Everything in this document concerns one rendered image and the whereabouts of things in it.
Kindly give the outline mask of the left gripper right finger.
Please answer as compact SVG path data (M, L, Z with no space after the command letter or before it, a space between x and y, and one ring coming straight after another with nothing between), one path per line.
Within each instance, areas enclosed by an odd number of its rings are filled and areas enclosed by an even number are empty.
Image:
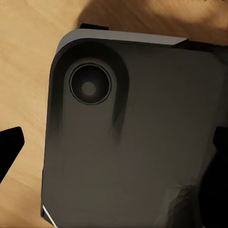
M228 128L216 127L213 144L228 165Z

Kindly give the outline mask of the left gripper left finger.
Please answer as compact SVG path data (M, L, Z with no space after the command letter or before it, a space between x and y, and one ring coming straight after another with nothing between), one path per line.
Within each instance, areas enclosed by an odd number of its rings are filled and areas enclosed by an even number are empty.
M21 127L14 127L0 132L0 183L24 145Z

